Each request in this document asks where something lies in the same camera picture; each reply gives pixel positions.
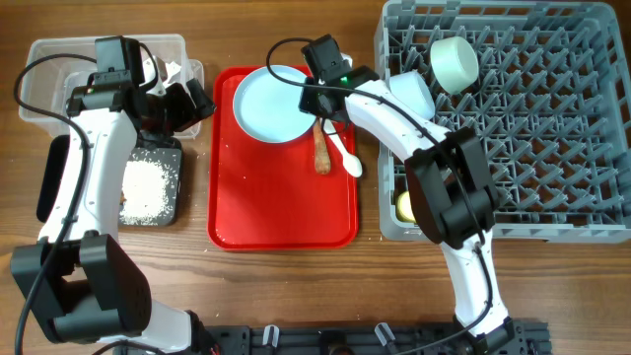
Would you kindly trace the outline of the large light blue plate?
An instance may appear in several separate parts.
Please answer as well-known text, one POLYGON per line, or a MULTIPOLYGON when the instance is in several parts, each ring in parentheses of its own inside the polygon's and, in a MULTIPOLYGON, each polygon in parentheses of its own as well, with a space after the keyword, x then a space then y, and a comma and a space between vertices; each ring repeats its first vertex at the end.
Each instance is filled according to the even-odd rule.
POLYGON ((313 114, 299 110, 301 94, 301 87, 276 79, 266 67, 255 69, 234 93, 235 120, 244 133, 260 142, 291 142, 316 121, 313 114))

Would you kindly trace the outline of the white rice pile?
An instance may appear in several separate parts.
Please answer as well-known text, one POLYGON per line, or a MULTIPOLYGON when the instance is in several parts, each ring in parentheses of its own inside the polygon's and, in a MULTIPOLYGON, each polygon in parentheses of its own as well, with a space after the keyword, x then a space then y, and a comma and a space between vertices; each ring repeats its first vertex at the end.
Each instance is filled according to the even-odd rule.
POLYGON ((122 192, 126 198, 119 213, 124 225, 157 225, 171 215, 169 170, 150 161, 128 162, 122 192))

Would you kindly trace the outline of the small light blue bowl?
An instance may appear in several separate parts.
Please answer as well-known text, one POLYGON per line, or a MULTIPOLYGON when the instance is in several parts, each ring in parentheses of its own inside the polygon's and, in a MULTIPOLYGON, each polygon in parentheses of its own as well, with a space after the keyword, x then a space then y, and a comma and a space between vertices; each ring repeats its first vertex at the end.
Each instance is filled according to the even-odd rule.
POLYGON ((388 85, 393 95, 420 117, 431 119, 436 112, 429 87, 417 71, 391 76, 388 85))

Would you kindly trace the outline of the yellow plastic cup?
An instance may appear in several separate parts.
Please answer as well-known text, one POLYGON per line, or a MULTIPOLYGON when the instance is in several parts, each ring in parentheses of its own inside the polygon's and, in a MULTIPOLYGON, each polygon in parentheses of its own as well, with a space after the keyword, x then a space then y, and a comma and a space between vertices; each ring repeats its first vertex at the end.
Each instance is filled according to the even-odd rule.
POLYGON ((416 219, 411 207, 411 198, 408 191, 400 193, 395 201, 395 212, 399 221, 415 223, 416 219))

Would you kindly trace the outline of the light green bowl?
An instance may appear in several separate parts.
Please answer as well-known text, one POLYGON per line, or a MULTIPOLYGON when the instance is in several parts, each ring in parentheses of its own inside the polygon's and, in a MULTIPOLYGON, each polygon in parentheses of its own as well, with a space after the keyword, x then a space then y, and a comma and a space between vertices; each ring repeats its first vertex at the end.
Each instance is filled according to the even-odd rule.
POLYGON ((430 48, 430 63, 439 85, 450 95, 471 86, 479 74, 477 54, 461 36, 435 41, 430 48))

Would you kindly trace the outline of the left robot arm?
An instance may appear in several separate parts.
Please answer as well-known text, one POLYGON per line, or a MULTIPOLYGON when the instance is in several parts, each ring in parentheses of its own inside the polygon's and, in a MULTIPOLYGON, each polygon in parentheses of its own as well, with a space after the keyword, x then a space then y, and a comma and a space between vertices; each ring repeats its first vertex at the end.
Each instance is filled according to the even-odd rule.
POLYGON ((152 298, 117 239, 124 171, 138 138, 171 137, 210 117, 215 104, 194 79, 158 93, 158 79, 144 75, 150 50, 134 38, 101 37, 95 50, 95 73, 61 116, 70 133, 55 200, 36 243, 12 254, 22 316, 34 317, 53 343, 217 354, 220 344, 197 314, 152 298))

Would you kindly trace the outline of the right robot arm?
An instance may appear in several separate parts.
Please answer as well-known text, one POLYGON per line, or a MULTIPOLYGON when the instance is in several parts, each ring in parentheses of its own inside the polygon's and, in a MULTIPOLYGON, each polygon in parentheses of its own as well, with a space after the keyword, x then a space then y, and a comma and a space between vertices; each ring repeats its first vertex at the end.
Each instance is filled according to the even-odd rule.
POLYGON ((331 35, 307 40, 301 52, 311 75, 300 110, 367 130, 403 163, 416 223, 448 265, 456 334, 476 354, 500 349, 515 333, 492 257, 499 193, 475 130, 450 131, 419 114, 374 70, 353 67, 331 35))

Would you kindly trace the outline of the clear plastic waste bin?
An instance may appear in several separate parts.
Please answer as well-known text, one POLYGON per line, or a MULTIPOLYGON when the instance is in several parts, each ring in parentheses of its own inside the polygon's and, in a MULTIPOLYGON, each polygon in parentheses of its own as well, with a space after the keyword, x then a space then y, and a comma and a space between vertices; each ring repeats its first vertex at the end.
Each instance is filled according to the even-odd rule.
MULTIPOLYGON (((181 66, 175 83, 186 87, 195 78, 180 35, 115 35, 40 39, 14 85, 14 98, 22 120, 34 123, 52 136, 66 133, 73 148, 79 146, 134 147, 143 132, 132 116, 132 99, 148 91, 143 62, 155 55, 181 66)), ((151 132, 154 143, 169 136, 151 132)))

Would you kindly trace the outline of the grey dishwasher rack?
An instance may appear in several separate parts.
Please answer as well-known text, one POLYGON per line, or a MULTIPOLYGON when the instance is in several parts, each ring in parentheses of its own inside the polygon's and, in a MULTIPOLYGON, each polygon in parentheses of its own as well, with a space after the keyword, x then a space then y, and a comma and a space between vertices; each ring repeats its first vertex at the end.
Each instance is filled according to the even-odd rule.
POLYGON ((375 67, 417 71, 435 121, 481 137, 500 194, 496 239, 623 243, 630 238, 630 71, 602 2, 389 1, 375 67), (479 76, 447 94, 431 46, 459 36, 479 76))

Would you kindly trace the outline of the brown carrot stick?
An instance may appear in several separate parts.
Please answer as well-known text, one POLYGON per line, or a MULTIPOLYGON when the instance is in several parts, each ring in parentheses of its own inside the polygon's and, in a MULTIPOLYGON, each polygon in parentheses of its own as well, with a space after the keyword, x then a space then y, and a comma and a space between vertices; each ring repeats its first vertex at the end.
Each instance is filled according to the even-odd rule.
POLYGON ((313 125, 313 136, 315 144, 315 171, 320 175, 327 175, 330 173, 331 163, 318 119, 315 120, 313 125))

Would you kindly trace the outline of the white plastic spoon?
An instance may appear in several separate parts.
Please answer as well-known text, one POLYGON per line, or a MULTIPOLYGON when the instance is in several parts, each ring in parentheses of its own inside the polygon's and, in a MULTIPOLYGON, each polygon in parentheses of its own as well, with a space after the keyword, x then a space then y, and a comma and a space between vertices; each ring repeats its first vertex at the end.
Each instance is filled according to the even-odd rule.
POLYGON ((355 155, 348 152, 339 134, 336 132, 333 123, 330 120, 326 119, 323 122, 322 128, 323 131, 328 135, 333 145, 338 149, 342 157, 343 168, 351 177, 359 178, 363 173, 362 164, 355 155))

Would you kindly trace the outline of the black rectangular tray bin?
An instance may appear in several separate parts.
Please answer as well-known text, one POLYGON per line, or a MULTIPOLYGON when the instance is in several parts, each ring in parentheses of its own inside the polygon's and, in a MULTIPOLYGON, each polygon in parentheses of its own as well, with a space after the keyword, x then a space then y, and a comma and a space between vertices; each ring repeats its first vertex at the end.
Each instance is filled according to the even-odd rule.
MULTIPOLYGON (((50 144, 36 217, 47 221, 60 186, 69 137, 50 144)), ((167 226, 176 217, 183 154, 179 148, 135 148, 126 164, 118 221, 125 226, 167 226)))

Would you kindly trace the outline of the red serving tray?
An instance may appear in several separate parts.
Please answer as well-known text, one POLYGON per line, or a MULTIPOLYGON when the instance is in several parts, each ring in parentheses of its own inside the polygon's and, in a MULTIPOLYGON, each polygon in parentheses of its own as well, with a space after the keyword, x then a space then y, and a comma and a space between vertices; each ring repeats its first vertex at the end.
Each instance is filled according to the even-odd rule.
MULTIPOLYGON (((341 248, 358 232, 357 181, 331 140, 325 138, 331 170, 320 175, 313 127, 291 142, 271 144, 251 138, 235 120, 234 93, 258 68, 230 67, 214 84, 208 236, 232 251, 341 248)), ((293 86, 310 74, 307 66, 267 69, 293 86)))

